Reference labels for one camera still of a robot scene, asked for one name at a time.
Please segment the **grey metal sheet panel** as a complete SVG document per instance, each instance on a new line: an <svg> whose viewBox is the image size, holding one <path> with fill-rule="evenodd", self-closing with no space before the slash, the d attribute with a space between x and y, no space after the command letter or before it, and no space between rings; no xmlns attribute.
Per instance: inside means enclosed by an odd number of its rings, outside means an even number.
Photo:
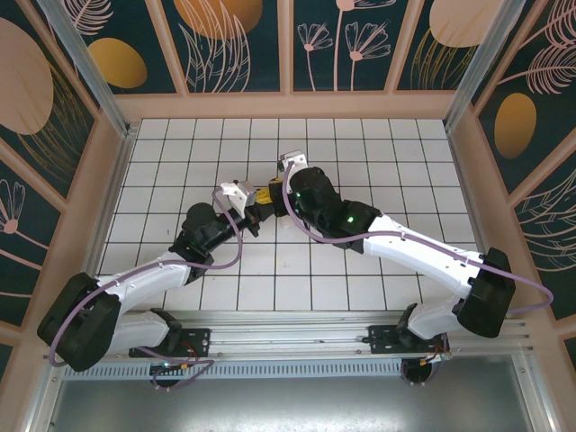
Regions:
<svg viewBox="0 0 576 432"><path fill-rule="evenodd" d="M65 382L31 432L550 432L518 385L446 378Z"/></svg>

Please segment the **aluminium side rail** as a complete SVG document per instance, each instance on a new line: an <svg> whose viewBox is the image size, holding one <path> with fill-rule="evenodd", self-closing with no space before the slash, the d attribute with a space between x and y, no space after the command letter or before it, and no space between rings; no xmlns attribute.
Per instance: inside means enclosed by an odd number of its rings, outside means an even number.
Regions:
<svg viewBox="0 0 576 432"><path fill-rule="evenodd" d="M500 237L505 213L504 189L485 139L473 130L460 129L449 134L449 143L477 243L482 251L490 247L504 250L504 239Z"/></svg>
<svg viewBox="0 0 576 432"><path fill-rule="evenodd" d="M114 207L122 189L123 176L126 174L130 163L136 136L136 129L133 124L130 124L127 133L119 142L118 151L112 161L112 170L103 190L103 199L95 219L93 235L80 268L81 272L90 276L95 276L97 273L108 229L112 224Z"/></svg>

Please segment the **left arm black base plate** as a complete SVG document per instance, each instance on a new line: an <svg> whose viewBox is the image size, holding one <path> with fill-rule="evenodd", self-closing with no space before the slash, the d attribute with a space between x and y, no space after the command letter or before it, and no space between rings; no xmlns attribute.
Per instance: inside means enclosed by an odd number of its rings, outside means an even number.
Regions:
<svg viewBox="0 0 576 432"><path fill-rule="evenodd" d="M138 335L130 342L130 357L149 357L140 347L170 357L207 357L211 342L208 328L169 328L164 333Z"/></svg>

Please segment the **aluminium mounting rail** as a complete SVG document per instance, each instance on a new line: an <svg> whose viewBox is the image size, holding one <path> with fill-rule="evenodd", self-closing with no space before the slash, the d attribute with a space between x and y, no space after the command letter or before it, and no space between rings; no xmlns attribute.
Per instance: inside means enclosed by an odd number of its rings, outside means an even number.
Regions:
<svg viewBox="0 0 576 432"><path fill-rule="evenodd" d="M173 318L182 329L209 329L208 357L224 359L306 359L368 356L370 347L362 342L373 325L396 326L397 311L176 311ZM109 346L91 333L80 338L87 360L80 371L117 356L128 358L130 343L138 335L160 333L163 320L150 311L129 312L118 320L118 329ZM423 356L379 354L381 356Z"/></svg>

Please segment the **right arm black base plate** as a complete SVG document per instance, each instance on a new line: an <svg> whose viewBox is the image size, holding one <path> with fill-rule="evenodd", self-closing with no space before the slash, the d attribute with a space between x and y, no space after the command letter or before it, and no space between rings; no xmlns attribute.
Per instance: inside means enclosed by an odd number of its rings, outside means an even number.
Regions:
<svg viewBox="0 0 576 432"><path fill-rule="evenodd" d="M422 339L409 331L398 331L393 325L373 325L367 329L362 342L372 354L418 354L448 352L449 342L441 335Z"/></svg>

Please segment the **aluminium frame post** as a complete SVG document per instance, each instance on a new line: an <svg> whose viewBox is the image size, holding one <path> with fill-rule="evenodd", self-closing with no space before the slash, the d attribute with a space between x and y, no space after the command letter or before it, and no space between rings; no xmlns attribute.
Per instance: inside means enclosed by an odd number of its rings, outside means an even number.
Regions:
<svg viewBox="0 0 576 432"><path fill-rule="evenodd" d="M84 40L65 11L65 6L60 0L37 0L37 2L47 20L53 25L68 54L76 62L80 74L114 129L123 138L132 135L134 129L122 114L120 106L89 53Z"/></svg>
<svg viewBox="0 0 576 432"><path fill-rule="evenodd" d="M495 13L485 36L472 57L472 61L463 74L463 78L454 94L454 99L443 119L447 136L454 132L462 119L473 95L518 21L525 3L526 0L503 0Z"/></svg>

